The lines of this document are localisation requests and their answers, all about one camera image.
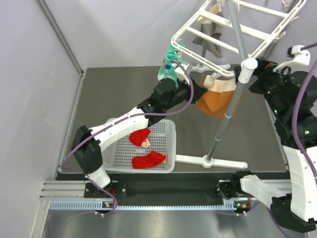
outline white drying rack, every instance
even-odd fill
[[[230,27],[233,28],[231,22],[229,19],[226,19],[224,17],[218,16],[216,14],[212,14],[208,11],[208,9],[211,7],[211,4],[214,2],[215,0],[207,0],[202,7],[175,33],[175,35],[172,37],[171,39],[171,44],[177,48],[180,52],[188,55],[189,57],[192,57],[194,59],[196,59],[198,62],[202,63],[203,65],[205,65],[208,68],[211,68],[212,70],[214,70],[216,73],[220,74],[221,76],[224,76],[226,78],[232,78],[235,76],[233,71],[228,71],[218,65],[216,65],[215,63],[205,59],[204,57],[200,56],[199,54],[181,46],[178,42],[181,39],[181,36],[185,33],[185,32],[190,32],[196,36],[199,36],[211,43],[214,43],[218,46],[224,47],[228,50],[231,50],[237,54],[239,54],[239,50],[229,44],[226,44],[220,40],[217,40],[213,37],[210,37],[194,28],[192,28],[192,24],[194,22],[196,22],[198,20],[199,17],[204,17],[207,18],[209,20],[211,20],[212,22],[215,22],[219,25],[222,25],[224,27]],[[274,41],[279,39],[280,34],[282,33],[282,31],[285,29],[285,27],[292,22],[297,13],[302,9],[302,7],[305,5],[307,0],[299,0],[298,3],[293,7],[293,9],[289,12],[289,13],[284,13],[284,12],[280,12],[280,11],[276,11],[276,10],[271,10],[268,9],[266,7],[261,7],[258,5],[254,5],[254,4],[250,4],[247,3],[245,1],[240,1],[238,0],[237,2],[239,3],[240,6],[243,7],[247,7],[250,9],[253,9],[255,11],[259,11],[259,12],[263,12],[266,13],[268,15],[271,16],[275,16],[278,18],[281,18],[282,21],[279,23],[279,25],[273,30],[273,32],[271,34],[244,26],[244,25],[240,25],[241,26],[241,30],[242,33],[251,36],[251,37],[255,37],[258,38],[260,40],[263,40],[263,42],[259,45],[259,47],[252,53],[249,55],[249,57],[251,58],[257,58],[258,56],[260,56],[260,54],[262,54],[262,52]]]

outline gray cloth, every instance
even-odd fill
[[[222,26],[220,26],[214,22],[211,24],[201,24],[200,32],[202,32],[210,37],[213,37],[217,40],[220,40],[221,35],[222,35]],[[199,36],[195,37],[195,39],[193,40],[193,43],[197,44],[197,45],[201,45],[202,47],[204,47],[205,49],[207,49],[208,51],[213,53],[213,55],[216,58],[222,57],[220,46],[217,46],[209,41],[206,41],[205,39],[200,38]]]

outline orange cloth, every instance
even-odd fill
[[[208,116],[223,118],[236,88],[235,79],[211,79],[208,75],[201,86],[208,91],[196,102],[196,107]]]

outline laundry basket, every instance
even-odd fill
[[[109,145],[103,152],[104,169],[106,171],[129,173],[161,173],[167,174],[173,171],[176,159],[176,129],[171,120],[161,120],[149,127],[151,133],[148,139],[149,148],[133,145],[129,135]],[[148,169],[134,169],[132,159],[135,156],[148,155],[152,150],[166,153],[166,164]]]

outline red sock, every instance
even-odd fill
[[[145,139],[150,134],[150,132],[151,131],[148,128],[137,130],[130,134],[129,140],[131,141],[132,144],[136,146],[141,146],[143,141],[145,141]]]
[[[166,158],[166,155],[151,151],[146,156],[135,156],[132,159],[132,167],[134,169],[147,169],[161,164]]]

